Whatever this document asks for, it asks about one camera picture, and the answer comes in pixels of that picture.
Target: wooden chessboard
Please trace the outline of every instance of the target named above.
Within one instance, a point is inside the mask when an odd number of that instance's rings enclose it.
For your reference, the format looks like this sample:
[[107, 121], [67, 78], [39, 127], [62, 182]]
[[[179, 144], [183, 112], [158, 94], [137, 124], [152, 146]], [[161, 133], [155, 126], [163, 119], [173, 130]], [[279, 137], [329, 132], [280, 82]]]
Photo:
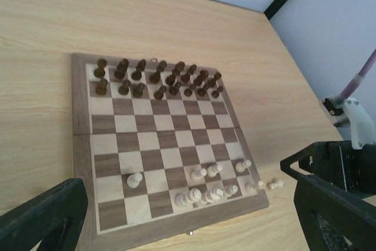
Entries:
[[[105, 58], [106, 95], [95, 92], [99, 79], [93, 75], [98, 59]], [[149, 82], [157, 62], [147, 61], [140, 81], [130, 77], [139, 60], [129, 59], [126, 77], [132, 87], [143, 82], [141, 98], [131, 91], [118, 93], [121, 81], [114, 77], [122, 58], [72, 55], [73, 157], [75, 177], [84, 180], [89, 198], [88, 213], [79, 239], [79, 250], [118, 250], [185, 233], [203, 226], [268, 206], [265, 191], [248, 193], [246, 183], [260, 180], [226, 88], [218, 98], [197, 93], [186, 97], [168, 91], [161, 101], [153, 94], [171, 73], [168, 63], [158, 84]], [[203, 69], [197, 67], [196, 73]], [[209, 71], [209, 78], [217, 71]], [[217, 85], [223, 85], [222, 79]], [[243, 173], [234, 169], [244, 158], [252, 166]], [[217, 176], [192, 182], [193, 170], [222, 164]], [[140, 172], [135, 189], [127, 177]], [[237, 185], [229, 199], [198, 207], [178, 208], [178, 193], [192, 188]]]

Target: white chess piece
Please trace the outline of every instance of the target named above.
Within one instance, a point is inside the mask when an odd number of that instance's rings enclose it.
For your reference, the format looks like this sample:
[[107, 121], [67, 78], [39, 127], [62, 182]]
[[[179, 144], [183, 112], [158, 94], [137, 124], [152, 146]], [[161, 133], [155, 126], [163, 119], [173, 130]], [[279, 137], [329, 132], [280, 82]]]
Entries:
[[207, 175], [210, 177], [210, 178], [213, 178], [215, 177], [218, 173], [220, 173], [221, 171], [223, 171], [223, 166], [221, 164], [216, 164], [214, 166], [210, 166], [209, 168], [207, 168]]
[[201, 200], [201, 191], [197, 188], [192, 189], [189, 193], [184, 194], [180, 193], [175, 198], [175, 204], [177, 207], [184, 207], [188, 204], [192, 204], [194, 202], [198, 202]]
[[198, 182], [200, 179], [204, 178], [206, 176], [207, 172], [205, 169], [200, 169], [200, 170], [194, 170], [190, 174], [190, 178], [194, 182]]
[[141, 173], [134, 173], [127, 178], [127, 185], [130, 188], [136, 188], [139, 186], [143, 176]]
[[239, 172], [239, 173], [243, 173], [247, 168], [249, 168], [250, 166], [252, 166], [252, 162], [249, 161], [249, 160], [244, 160], [242, 162], [239, 162], [235, 165], [235, 169]]

